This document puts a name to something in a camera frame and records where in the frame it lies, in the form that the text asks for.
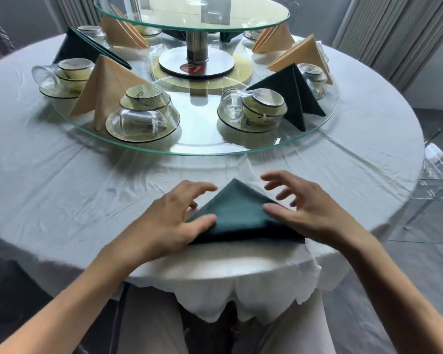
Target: white tablecloth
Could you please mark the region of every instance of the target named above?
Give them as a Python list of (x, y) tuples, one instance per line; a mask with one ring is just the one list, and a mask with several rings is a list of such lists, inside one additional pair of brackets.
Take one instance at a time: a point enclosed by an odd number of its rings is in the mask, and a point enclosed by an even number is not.
[[(334, 49), (326, 53), (341, 100), (319, 131), (268, 151), (198, 158), (124, 149), (72, 129), (38, 92), (30, 72), (49, 64), (62, 40), (41, 41), (0, 60), (0, 256), (16, 260), (51, 295), (183, 179), (223, 188), (237, 177), (262, 191), (260, 174), (285, 169), (319, 183), (383, 237), (415, 187), (424, 146), (413, 110), (380, 75)], [(267, 74), (265, 57), (254, 56), (255, 73)], [(199, 204), (213, 196), (202, 196)], [(207, 321), (230, 300), (242, 319), (268, 321), (316, 287), (333, 289), (347, 271), (337, 251), (310, 240), (225, 243), (147, 263), (128, 281), (174, 292)]]

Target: forearm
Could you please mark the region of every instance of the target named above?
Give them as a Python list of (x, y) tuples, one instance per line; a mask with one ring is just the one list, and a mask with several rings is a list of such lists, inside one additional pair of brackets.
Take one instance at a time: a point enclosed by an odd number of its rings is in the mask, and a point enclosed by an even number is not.
[(345, 256), (400, 354), (443, 353), (443, 317), (371, 234)]
[(70, 354), (129, 273), (105, 252), (0, 345), (0, 354)]

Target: wall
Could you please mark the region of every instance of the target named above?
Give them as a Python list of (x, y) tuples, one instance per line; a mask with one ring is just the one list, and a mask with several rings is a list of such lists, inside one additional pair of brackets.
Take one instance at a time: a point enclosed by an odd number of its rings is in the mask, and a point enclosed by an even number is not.
[(47, 0), (0, 0), (0, 27), (15, 48), (62, 33)]
[(407, 89), (405, 98), (414, 108), (443, 110), (443, 43)]
[(306, 37), (314, 34), (317, 40), (331, 45), (351, 0), (274, 0), (289, 8), (290, 32)]

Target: floor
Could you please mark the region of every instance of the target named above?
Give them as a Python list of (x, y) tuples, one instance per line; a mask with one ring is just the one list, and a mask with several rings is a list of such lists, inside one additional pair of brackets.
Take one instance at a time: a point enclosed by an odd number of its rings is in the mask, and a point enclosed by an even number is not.
[[(425, 137), (443, 124), (443, 111), (416, 109)], [(386, 244), (392, 258), (443, 314), (443, 200), (409, 231), (398, 228)], [(13, 262), (0, 260), (0, 342), (50, 300)], [(354, 273), (324, 293), (337, 354), (395, 353)], [(77, 352), (107, 354), (116, 303), (110, 302)]]

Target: red sticker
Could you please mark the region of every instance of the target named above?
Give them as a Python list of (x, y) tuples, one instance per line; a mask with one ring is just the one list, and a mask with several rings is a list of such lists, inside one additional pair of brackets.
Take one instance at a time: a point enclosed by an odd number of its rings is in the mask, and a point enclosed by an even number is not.
[(205, 72), (205, 66), (186, 63), (186, 64), (180, 66), (180, 70), (185, 73), (188, 73), (188, 74), (199, 74), (199, 73)]

